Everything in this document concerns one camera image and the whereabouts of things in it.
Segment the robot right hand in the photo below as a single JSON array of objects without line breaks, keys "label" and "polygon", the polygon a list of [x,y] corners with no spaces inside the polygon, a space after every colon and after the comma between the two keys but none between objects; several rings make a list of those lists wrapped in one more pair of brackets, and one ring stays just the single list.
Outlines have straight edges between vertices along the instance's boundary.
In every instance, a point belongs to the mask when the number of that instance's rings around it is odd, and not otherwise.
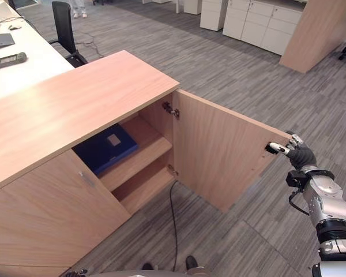
[{"label": "robot right hand", "polygon": [[301,170],[307,166],[317,166],[317,159],[314,152],[297,134],[291,134],[291,139],[286,146],[275,142],[269,142],[266,146],[266,150],[273,154],[283,154],[289,159],[296,170]]}]

